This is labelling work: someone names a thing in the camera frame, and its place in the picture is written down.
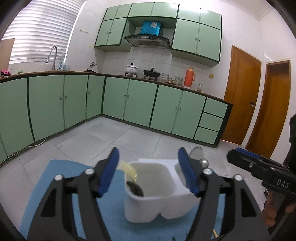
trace window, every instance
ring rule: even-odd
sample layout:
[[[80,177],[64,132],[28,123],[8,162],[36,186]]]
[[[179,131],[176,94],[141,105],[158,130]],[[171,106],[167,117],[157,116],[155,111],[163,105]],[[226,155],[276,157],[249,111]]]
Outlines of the window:
[[[84,0],[32,0],[2,38],[15,38],[9,64],[44,62],[54,45],[57,60],[63,61],[83,3]]]

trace countertop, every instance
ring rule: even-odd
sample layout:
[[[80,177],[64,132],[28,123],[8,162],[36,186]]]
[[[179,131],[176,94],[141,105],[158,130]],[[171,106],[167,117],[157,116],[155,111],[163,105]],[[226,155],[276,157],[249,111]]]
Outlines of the countertop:
[[[147,80],[147,79],[144,79],[144,78],[130,77],[130,76],[124,76],[124,75],[101,74],[101,73],[93,73],[93,72],[46,71],[46,72],[32,72],[32,73],[24,73],[24,74],[15,74],[15,75],[11,75],[9,77],[0,78],[0,83],[4,83],[4,82],[10,81],[10,80],[15,80],[15,79],[33,77],[33,76],[64,75],[64,74],[98,75],[98,76],[117,77],[117,78],[123,78],[123,79],[131,79],[131,80],[145,81],[145,82],[156,83],[156,84],[159,84],[159,85],[164,85],[164,86],[169,86],[169,87],[176,88],[176,89],[181,89],[181,90],[189,91],[189,92],[192,92],[192,93],[196,93],[196,94],[199,94],[199,95],[203,95],[205,97],[209,97],[209,98],[215,99],[217,101],[220,101],[220,102],[223,102],[223,103],[226,103],[226,104],[231,104],[231,103],[229,103],[229,102],[227,102],[225,100],[222,100],[220,98],[217,98],[215,96],[211,96],[211,95],[206,94],[206,93],[202,93],[202,92],[198,92],[198,91],[195,91],[195,90],[187,89],[187,88],[184,88],[182,86],[172,85],[172,84],[169,84],[169,83],[163,83],[163,82],[158,82],[158,81],[154,81],[154,80]]]

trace finger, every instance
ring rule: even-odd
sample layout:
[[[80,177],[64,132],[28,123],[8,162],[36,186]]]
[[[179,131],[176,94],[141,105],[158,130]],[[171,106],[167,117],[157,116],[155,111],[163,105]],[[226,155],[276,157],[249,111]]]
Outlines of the finger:
[[[286,213],[292,213],[296,207],[296,203],[291,203],[285,208]]]
[[[272,204],[273,200],[274,200],[274,195],[273,195],[273,192],[271,191],[271,192],[268,194],[265,203],[266,203],[266,204]]]
[[[267,227],[272,227],[276,223],[276,221],[271,218],[266,218],[264,222]]]
[[[277,216],[277,211],[274,206],[269,204],[264,207],[262,215],[266,218],[274,219]]]

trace metal screw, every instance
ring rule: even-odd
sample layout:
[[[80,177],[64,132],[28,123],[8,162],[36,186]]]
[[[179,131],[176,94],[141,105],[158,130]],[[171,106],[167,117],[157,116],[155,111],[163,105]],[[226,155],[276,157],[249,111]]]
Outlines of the metal screw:
[[[88,168],[88,169],[86,169],[84,172],[85,172],[85,174],[87,174],[87,175],[91,175],[91,174],[94,173],[94,169],[92,169],[92,168]]]
[[[211,175],[213,173],[213,171],[209,168],[205,168],[202,172],[206,175]]]
[[[58,174],[58,175],[56,175],[56,176],[54,177],[54,179],[55,179],[56,181],[60,181],[60,180],[63,179],[63,175],[62,175],[62,174]]]
[[[242,181],[242,176],[241,175],[234,175],[233,177],[237,181]]]
[[[202,167],[205,169],[205,168],[208,168],[209,167],[209,162],[207,159],[205,158],[202,158],[199,160],[199,162],[201,163]]]

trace blue table mat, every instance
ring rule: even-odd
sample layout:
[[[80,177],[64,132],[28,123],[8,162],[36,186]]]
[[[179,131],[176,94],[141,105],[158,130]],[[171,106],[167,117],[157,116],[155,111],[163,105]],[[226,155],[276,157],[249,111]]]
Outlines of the blue table mat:
[[[30,196],[22,218],[20,232],[25,238],[28,236],[29,227],[39,202],[54,176],[62,174],[66,178],[73,177],[79,175],[87,168],[89,168],[89,166],[74,161],[51,160],[48,163]],[[108,192],[102,198],[97,199],[103,220],[112,241],[172,241],[173,236],[177,241],[186,239],[186,233],[190,230],[198,209],[197,206],[180,218],[165,219],[161,215],[158,215],[150,223],[130,223],[124,217],[125,195],[124,174],[121,171],[116,171]],[[221,194],[215,223],[215,230],[218,234],[221,230],[224,203],[225,197]],[[85,238],[79,213],[77,194],[73,194],[73,211],[78,236]]]

